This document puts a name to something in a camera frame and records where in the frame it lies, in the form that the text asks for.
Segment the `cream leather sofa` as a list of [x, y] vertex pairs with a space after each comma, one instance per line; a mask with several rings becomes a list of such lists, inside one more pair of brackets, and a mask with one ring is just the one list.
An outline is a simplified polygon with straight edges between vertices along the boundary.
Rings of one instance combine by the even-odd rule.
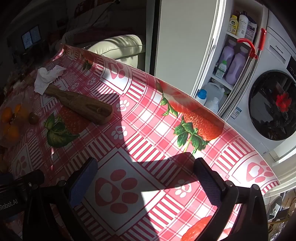
[[88, 51], [140, 70], [145, 68], [145, 44], [136, 35], [111, 37], [92, 45]]

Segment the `red-handled mop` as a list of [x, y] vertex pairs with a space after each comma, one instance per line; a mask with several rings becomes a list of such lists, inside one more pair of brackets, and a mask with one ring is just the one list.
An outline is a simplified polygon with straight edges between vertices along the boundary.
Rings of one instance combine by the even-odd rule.
[[222, 105], [221, 109], [218, 111], [218, 116], [221, 117], [224, 121], [227, 121], [227, 119], [229, 119], [234, 109], [244, 96], [248, 86], [250, 85], [250, 82], [257, 68], [260, 56], [264, 49], [266, 34], [266, 29], [261, 28], [261, 30], [259, 31], [260, 38], [257, 48], [255, 48], [254, 44], [252, 44], [252, 42], [248, 39], [240, 38], [237, 40], [238, 43], [248, 43], [250, 45], [250, 51], [248, 53], [246, 64], [243, 67], [243, 70], [236, 84], [234, 85], [233, 90], [231, 91], [229, 97]]

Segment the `red checkered strawberry tablecloth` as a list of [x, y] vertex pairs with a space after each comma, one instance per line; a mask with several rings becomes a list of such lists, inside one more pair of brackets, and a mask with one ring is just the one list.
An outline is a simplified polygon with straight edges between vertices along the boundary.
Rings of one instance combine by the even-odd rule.
[[68, 177], [88, 157], [96, 179], [78, 213], [97, 240], [180, 240], [200, 219], [213, 215], [191, 173], [202, 157], [225, 180], [265, 194], [279, 181], [262, 156], [232, 127], [171, 85], [124, 63], [70, 46], [46, 63], [64, 67], [54, 84], [113, 107], [104, 125], [90, 123], [55, 97], [22, 85], [39, 117], [9, 158], [16, 177], [41, 169], [46, 183]]

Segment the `crumpled white tissue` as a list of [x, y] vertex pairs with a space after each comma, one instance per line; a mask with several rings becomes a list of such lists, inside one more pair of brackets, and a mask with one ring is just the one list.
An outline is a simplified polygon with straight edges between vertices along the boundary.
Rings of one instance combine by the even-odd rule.
[[39, 68], [34, 82], [34, 91], [43, 95], [47, 87], [61, 76], [65, 70], [66, 68], [59, 65], [56, 65], [52, 70], [47, 70], [44, 67]]

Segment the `white storage cabinet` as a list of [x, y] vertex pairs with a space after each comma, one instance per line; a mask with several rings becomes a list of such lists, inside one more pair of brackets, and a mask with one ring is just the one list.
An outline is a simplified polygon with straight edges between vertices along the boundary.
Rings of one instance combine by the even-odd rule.
[[261, 1], [161, 1], [154, 75], [196, 97], [214, 78], [226, 42], [238, 40], [227, 28], [231, 15], [243, 11], [257, 23], [252, 44], [258, 55], [268, 20]]

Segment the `white washing machine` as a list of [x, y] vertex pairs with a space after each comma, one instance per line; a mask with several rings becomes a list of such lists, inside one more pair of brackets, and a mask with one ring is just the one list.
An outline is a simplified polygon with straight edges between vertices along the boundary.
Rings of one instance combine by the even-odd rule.
[[276, 163], [295, 155], [295, 45], [268, 13], [266, 41], [250, 84], [227, 123]]

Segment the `wooden fish-shaped board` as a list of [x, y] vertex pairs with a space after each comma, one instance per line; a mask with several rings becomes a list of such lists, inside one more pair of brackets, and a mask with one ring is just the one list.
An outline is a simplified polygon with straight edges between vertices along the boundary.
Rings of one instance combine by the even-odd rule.
[[114, 114], [110, 104], [77, 92], [60, 90], [53, 84], [47, 87], [45, 94], [55, 97], [63, 106], [96, 125], [106, 124]]

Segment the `clear glass fruit bowl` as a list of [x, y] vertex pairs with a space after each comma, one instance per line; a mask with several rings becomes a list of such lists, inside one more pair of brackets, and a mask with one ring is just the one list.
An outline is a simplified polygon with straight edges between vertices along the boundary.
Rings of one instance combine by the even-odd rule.
[[29, 125], [31, 110], [25, 102], [10, 104], [1, 110], [1, 146], [15, 146]]

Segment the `purple detergent bottle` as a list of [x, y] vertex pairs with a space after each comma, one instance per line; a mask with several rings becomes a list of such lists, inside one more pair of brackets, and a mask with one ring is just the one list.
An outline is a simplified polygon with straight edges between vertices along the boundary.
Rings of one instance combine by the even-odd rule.
[[226, 74], [225, 80], [230, 85], [235, 85], [247, 61], [248, 50], [240, 47], [239, 53], [234, 56], [234, 59]]
[[232, 59], [234, 57], [234, 47], [236, 46], [236, 42], [229, 39], [227, 44], [224, 46], [222, 53], [220, 55], [220, 58], [218, 60], [218, 65], [222, 63], [223, 61], [226, 61], [227, 69], [230, 67], [230, 64], [232, 62]]

